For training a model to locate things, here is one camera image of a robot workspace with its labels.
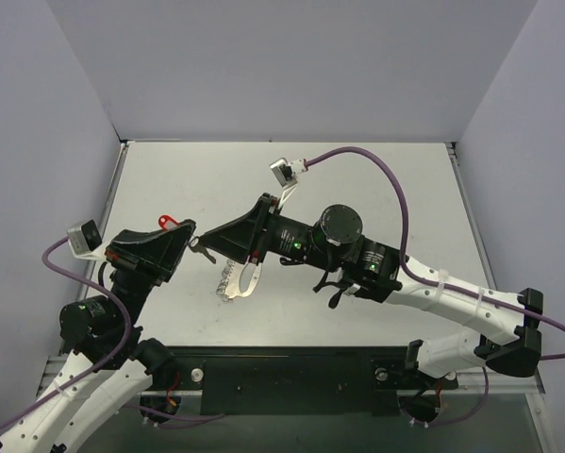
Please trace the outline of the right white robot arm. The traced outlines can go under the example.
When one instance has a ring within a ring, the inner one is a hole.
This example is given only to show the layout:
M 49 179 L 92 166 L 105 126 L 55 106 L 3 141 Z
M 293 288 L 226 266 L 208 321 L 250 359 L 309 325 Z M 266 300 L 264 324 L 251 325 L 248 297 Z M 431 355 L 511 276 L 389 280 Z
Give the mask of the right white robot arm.
M 331 205 L 309 225 L 283 216 L 278 200 L 264 194 L 248 213 L 204 233 L 198 244 L 227 259 L 217 290 L 223 299 L 249 295 L 240 289 L 244 266 L 260 267 L 273 253 L 284 266 L 322 270 L 313 290 L 334 289 L 330 309 L 353 296 L 412 307 L 462 326 L 455 335 L 409 343 L 401 372 L 413 386 L 473 367 L 513 378 L 535 374 L 542 343 L 540 292 L 497 293 L 469 284 L 401 258 L 399 250 L 366 238 L 362 229 L 348 206 Z

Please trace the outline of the silver key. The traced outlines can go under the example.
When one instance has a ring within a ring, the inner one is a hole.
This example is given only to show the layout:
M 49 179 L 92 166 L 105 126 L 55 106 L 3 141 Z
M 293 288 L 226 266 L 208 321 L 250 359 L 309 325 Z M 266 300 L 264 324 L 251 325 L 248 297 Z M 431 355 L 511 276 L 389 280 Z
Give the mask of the silver key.
M 209 251 L 200 243 L 199 237 L 193 237 L 189 242 L 188 248 L 192 253 L 205 257 L 210 263 L 217 263 L 216 258 L 212 256 Z

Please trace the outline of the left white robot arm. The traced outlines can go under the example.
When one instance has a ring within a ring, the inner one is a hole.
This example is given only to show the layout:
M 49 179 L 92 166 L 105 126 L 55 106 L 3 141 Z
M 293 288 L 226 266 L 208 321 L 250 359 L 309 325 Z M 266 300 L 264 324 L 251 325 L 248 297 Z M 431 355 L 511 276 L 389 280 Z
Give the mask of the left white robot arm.
M 43 252 L 47 268 L 97 294 L 61 309 L 60 336 L 72 350 L 41 396 L 0 426 L 0 452 L 76 451 L 133 396 L 178 382 L 173 352 L 144 340 L 136 322 L 152 290 L 172 278 L 195 229 L 193 220 L 152 232 L 125 229 L 104 243 L 89 221 Z M 54 264 L 50 256 L 63 245 L 80 260 L 111 265 L 111 287 Z

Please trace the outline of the red key tag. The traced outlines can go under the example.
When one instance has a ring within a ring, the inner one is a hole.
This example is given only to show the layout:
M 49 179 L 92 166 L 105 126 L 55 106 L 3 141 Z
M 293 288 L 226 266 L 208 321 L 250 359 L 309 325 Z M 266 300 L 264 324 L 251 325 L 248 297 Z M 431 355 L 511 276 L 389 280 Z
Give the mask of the red key tag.
M 158 225 L 160 228 L 168 230 L 177 227 L 179 223 L 170 215 L 163 214 L 158 217 Z

